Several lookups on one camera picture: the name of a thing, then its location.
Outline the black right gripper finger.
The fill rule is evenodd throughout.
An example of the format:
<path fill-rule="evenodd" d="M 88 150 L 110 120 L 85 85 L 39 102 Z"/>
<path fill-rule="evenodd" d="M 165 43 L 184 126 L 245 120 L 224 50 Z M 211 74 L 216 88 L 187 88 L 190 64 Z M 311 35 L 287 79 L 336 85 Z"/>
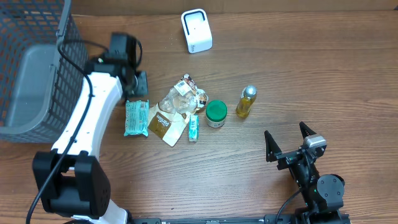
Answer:
<path fill-rule="evenodd" d="M 264 137 L 266 140 L 266 161 L 274 162 L 278 160 L 278 156 L 282 154 L 280 147 L 275 142 L 269 131 L 264 132 Z"/>
<path fill-rule="evenodd" d="M 302 133 L 302 137 L 305 139 L 308 136 L 315 135 L 316 132 L 310 129 L 303 121 L 299 123 L 300 131 Z"/>

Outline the teal wet wipes pack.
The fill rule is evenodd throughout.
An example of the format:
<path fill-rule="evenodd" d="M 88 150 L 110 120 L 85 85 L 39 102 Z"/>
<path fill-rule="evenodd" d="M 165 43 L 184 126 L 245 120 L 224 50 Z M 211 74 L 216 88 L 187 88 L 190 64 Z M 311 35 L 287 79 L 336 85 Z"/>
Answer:
<path fill-rule="evenodd" d="M 127 101 L 124 136 L 144 135 L 148 137 L 148 101 Z"/>

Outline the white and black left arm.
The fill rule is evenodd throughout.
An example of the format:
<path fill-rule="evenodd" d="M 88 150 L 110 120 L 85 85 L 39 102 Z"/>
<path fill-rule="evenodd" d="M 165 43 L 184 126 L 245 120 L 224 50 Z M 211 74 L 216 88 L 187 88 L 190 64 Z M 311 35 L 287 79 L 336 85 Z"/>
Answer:
<path fill-rule="evenodd" d="M 100 166 L 100 145 L 114 107 L 120 100 L 148 93 L 147 74 L 137 68 L 142 44 L 124 32 L 111 35 L 109 47 L 77 65 L 63 47 L 82 44 L 66 39 L 57 44 L 60 56 L 80 72 L 84 81 L 72 115 L 49 152 L 38 152 L 32 162 L 38 193 L 25 218 L 30 223 L 41 203 L 47 213 L 70 218 L 71 223 L 133 223 L 130 211 L 111 200 L 111 185 Z"/>

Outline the brown Panfree bread bag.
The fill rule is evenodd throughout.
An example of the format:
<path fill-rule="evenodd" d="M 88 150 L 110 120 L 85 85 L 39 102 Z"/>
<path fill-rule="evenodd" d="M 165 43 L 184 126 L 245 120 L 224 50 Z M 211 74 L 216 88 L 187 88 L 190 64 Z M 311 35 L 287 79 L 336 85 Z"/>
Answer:
<path fill-rule="evenodd" d="M 148 129 L 173 147 L 180 139 L 190 117 L 205 107 L 206 92 L 185 74 L 155 106 L 149 109 Z"/>

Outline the green lid Knorr jar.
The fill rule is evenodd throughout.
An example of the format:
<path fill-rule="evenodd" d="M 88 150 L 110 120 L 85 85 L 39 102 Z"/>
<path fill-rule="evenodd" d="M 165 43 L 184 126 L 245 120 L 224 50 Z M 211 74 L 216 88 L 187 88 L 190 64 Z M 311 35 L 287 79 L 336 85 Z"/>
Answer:
<path fill-rule="evenodd" d="M 206 107 L 206 122 L 212 128 L 220 128 L 224 125 L 227 114 L 226 104 L 221 100 L 213 100 Z"/>

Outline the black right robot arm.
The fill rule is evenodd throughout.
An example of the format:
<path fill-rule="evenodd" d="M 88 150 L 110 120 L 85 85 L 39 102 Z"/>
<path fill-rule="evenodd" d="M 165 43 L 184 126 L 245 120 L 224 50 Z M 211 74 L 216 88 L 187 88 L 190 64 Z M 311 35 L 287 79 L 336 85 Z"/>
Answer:
<path fill-rule="evenodd" d="M 264 132 L 266 141 L 266 161 L 277 162 L 279 170 L 288 169 L 298 185 L 293 193 L 279 208 L 276 215 L 266 215 L 270 223 L 349 223 L 348 215 L 342 215 L 344 179 L 336 174 L 320 175 L 315 167 L 316 160 L 324 155 L 326 139 L 310 129 L 304 122 L 299 123 L 303 144 L 296 151 L 283 153 L 271 133 Z M 283 215 L 286 206 L 297 196 L 302 195 L 303 208 L 295 213 Z"/>

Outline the small Kleenex tissue pack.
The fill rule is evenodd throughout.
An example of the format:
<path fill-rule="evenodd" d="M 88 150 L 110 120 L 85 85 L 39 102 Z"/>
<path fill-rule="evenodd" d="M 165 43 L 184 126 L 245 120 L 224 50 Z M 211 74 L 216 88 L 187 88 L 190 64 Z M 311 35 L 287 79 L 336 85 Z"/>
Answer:
<path fill-rule="evenodd" d="M 188 130 L 188 140 L 190 142 L 198 141 L 198 132 L 199 132 L 199 118 L 197 115 L 193 114 L 189 120 L 189 130 Z"/>

